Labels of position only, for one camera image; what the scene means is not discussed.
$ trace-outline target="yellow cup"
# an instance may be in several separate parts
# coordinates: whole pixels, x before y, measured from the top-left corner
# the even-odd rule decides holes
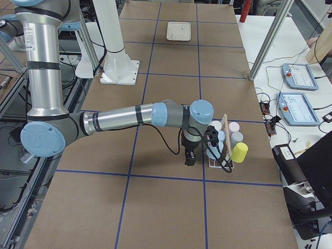
[[[248,146],[245,143],[237,143],[232,150],[231,159],[234,162],[241,163],[244,161],[248,152]]]

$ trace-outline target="white label on black box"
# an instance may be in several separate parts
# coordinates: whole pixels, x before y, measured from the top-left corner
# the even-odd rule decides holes
[[[280,147],[280,150],[286,160],[294,159],[294,157],[288,147]]]
[[[35,33],[33,27],[24,27],[25,49],[27,51],[35,50]]]

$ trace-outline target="black monitor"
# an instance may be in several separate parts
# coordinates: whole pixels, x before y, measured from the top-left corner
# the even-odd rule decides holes
[[[332,208],[332,132],[329,132],[297,158],[316,196]]]

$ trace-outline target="white desk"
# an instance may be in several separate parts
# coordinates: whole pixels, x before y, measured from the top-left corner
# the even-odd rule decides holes
[[[267,32],[271,26],[274,17],[262,17],[262,16],[248,16],[244,23],[239,22],[240,16],[237,16],[237,21],[243,41],[243,46],[246,50],[246,56],[249,62],[250,68],[252,63],[255,62],[257,54],[263,44],[263,41],[267,35]],[[281,57],[292,57],[298,53],[301,53],[305,48],[307,48],[306,41],[303,39],[301,33],[297,29],[295,23],[290,17],[287,17],[279,30],[273,45],[271,46],[265,61],[271,61],[275,58]],[[264,63],[260,68],[257,77],[254,80],[255,87],[261,88],[263,92],[268,94],[271,99],[275,99],[277,90],[269,87],[267,85],[266,78],[266,67],[267,66],[281,66],[283,63],[302,63],[307,64],[306,54],[309,51],[307,49],[304,53],[300,54],[291,59],[280,59],[274,60],[273,62]],[[313,75],[315,77],[320,77],[325,75],[324,71],[320,65],[312,64],[310,65]],[[302,91],[290,89],[286,83],[283,83],[283,77],[281,73],[281,68],[268,68],[268,75],[270,79],[270,85],[277,89],[281,89],[282,92],[304,92],[308,97],[313,108],[319,108],[332,103],[332,85],[327,77],[317,79],[319,89],[317,91]],[[275,116],[276,114],[282,117],[279,110],[276,109],[276,101],[271,101],[270,103],[271,114]],[[322,117],[327,113],[332,111],[332,107],[323,110],[315,111],[317,116],[322,121]],[[318,130],[318,127],[291,127],[288,126],[283,120],[280,122],[285,125],[286,129],[291,133],[292,140],[298,140],[294,143],[290,143],[290,147],[293,151],[299,151],[306,148],[306,141],[310,140],[311,144],[317,142],[320,138],[324,136],[324,133]],[[332,124],[324,123],[321,129],[329,132],[332,130]],[[277,135],[271,137],[270,145],[273,148],[277,144],[287,143],[286,132],[276,127]],[[316,242],[304,241],[300,238],[299,234],[295,230],[295,235],[299,248],[304,248],[307,244],[312,244],[311,248],[316,247]],[[328,249],[332,247],[332,234],[327,234],[322,236],[319,249]]]

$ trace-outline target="red cylinder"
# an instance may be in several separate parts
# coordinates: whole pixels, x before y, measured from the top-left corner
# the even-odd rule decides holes
[[[241,13],[241,17],[240,17],[240,22],[245,22],[245,19],[247,18],[247,15],[249,13],[250,6],[251,6],[252,2],[253,2],[253,0],[245,0],[243,10],[242,10],[242,13]]]

